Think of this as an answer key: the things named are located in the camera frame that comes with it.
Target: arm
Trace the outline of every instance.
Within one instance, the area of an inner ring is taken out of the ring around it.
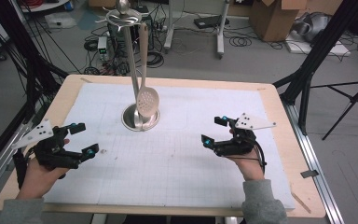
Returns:
[[[28,164],[24,183],[16,199],[5,200],[4,209],[0,216],[0,224],[34,224],[42,223],[40,216],[45,195],[56,180],[68,169],[55,168],[50,171],[39,165],[36,159]]]
[[[243,216],[248,224],[253,223],[287,223],[283,204],[275,200],[271,181],[264,178],[263,171],[256,159],[255,149],[244,156],[235,156],[234,161],[243,175],[243,190],[246,200],[242,204]]]

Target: robotic hand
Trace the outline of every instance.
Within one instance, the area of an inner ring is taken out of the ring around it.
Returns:
[[[256,136],[252,130],[274,127],[275,122],[269,122],[243,113],[238,119],[230,119],[226,116],[222,118],[214,117],[214,123],[226,127],[229,125],[233,137],[228,141],[215,142],[211,137],[202,134],[201,141],[205,147],[211,149],[219,157],[245,155],[255,149],[260,166],[265,172],[267,163],[265,162],[264,152],[255,140]]]
[[[71,124],[64,127],[54,127],[51,129],[50,122],[45,119],[29,133],[24,135],[22,139],[13,144],[12,147],[18,151],[13,155],[13,160],[17,170],[19,189],[22,186],[29,157],[35,154],[40,165],[52,170],[56,167],[77,169],[78,165],[95,157],[99,151],[98,144],[81,149],[79,152],[66,151],[64,146],[64,138],[68,133],[76,134],[86,130],[84,123]],[[25,156],[21,152],[21,147],[25,147],[30,143],[39,141],[36,146],[31,147]]]

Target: gray sleeve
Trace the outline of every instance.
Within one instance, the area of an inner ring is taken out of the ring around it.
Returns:
[[[43,199],[5,200],[0,224],[41,224]]]
[[[288,223],[282,202],[274,199],[270,180],[245,181],[243,190],[242,212],[247,224]]]

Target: hand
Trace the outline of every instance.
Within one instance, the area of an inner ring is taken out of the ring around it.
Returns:
[[[68,172],[67,168],[55,168],[48,170],[44,166],[39,165],[36,158],[30,160],[24,183],[20,189],[16,199],[37,199],[42,198],[54,185],[57,179]]]
[[[226,158],[237,164],[245,181],[264,179],[263,170],[261,169],[260,162],[258,161],[255,148],[253,148],[252,151],[246,155],[227,156]]]

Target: tripod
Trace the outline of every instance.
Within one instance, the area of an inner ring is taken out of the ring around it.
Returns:
[[[346,97],[348,97],[350,99],[351,105],[348,106],[348,108],[344,111],[344,113],[339,117],[339,119],[337,120],[337,122],[333,125],[333,127],[328,131],[328,133],[322,138],[322,140],[326,139],[327,136],[337,127],[337,125],[342,121],[342,119],[348,114],[348,112],[350,112],[350,110],[353,108],[353,106],[358,103],[358,92],[354,95],[348,95],[347,93],[340,91],[334,87],[336,86],[348,86],[348,85],[353,85],[353,84],[358,84],[358,82],[346,82],[346,83],[338,83],[338,84],[332,84],[332,85],[322,85],[322,86],[313,86],[311,88],[321,88],[321,87],[327,87],[330,88],[333,91],[338,92],[341,95],[344,95]]]

